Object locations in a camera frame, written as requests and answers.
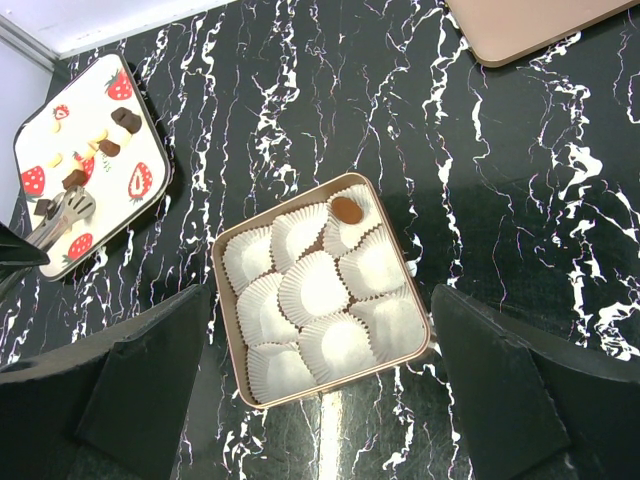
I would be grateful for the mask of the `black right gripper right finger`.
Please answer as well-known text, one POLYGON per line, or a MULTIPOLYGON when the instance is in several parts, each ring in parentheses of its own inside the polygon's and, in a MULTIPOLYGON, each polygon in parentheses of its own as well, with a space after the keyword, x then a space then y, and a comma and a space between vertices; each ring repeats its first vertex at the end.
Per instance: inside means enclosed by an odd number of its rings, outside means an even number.
POLYGON ((447 285, 438 344, 479 479, 639 476, 639 366, 578 347, 447 285))

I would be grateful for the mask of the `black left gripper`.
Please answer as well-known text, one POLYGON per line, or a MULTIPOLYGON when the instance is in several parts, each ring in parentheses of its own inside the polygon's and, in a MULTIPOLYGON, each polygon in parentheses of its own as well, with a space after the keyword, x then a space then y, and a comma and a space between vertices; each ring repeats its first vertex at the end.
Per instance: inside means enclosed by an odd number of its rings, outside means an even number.
POLYGON ((8 285, 33 268, 50 262, 44 251, 17 236, 4 224, 1 224, 0 244, 2 285, 8 285))

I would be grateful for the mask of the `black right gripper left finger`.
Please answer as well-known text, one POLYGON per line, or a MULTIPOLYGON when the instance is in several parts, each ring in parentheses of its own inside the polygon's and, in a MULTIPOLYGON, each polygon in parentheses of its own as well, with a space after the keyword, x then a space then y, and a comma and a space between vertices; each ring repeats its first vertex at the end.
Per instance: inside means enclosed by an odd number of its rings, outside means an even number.
POLYGON ((192 285, 129 320, 1 369, 1 476, 63 479, 82 448, 170 477, 210 315, 192 285))

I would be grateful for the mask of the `metal tongs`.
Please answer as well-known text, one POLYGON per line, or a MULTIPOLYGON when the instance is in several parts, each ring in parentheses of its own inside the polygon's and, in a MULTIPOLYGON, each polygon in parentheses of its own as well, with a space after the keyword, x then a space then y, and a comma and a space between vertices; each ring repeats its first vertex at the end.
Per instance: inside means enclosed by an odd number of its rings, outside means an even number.
POLYGON ((54 198, 41 223, 25 240, 47 252, 69 228, 89 218, 95 210, 94 197, 84 187, 72 186, 54 198))

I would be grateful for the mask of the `rose gold chocolate box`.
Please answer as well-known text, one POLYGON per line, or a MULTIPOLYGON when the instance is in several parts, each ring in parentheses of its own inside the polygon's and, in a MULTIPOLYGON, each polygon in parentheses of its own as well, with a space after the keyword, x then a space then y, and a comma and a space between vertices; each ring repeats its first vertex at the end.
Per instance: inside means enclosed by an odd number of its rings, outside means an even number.
POLYGON ((429 317, 371 182, 346 173, 220 234, 212 247, 240 396, 270 408, 420 357, 429 317), (331 201, 354 200, 357 225, 331 201))

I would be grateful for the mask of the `round brown chocolate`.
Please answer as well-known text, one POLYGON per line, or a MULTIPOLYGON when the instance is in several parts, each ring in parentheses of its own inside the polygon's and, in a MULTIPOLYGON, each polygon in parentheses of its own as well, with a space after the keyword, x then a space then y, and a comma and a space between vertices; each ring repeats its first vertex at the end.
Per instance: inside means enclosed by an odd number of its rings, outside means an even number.
POLYGON ((364 217, 362 208, 354 200, 344 196, 331 201, 331 210, 337 220, 348 225, 357 225, 364 217))

